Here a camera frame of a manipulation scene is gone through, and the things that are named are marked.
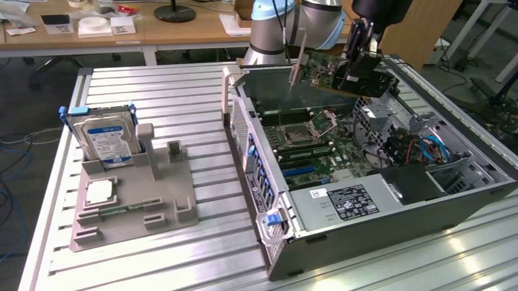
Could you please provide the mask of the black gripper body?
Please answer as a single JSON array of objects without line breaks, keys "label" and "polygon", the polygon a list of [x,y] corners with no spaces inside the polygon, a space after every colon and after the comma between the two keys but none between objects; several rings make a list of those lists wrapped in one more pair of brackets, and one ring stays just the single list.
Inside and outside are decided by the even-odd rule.
[{"label": "black gripper body", "polygon": [[353,0],[352,11],[373,24],[373,33],[403,21],[412,0]]}]

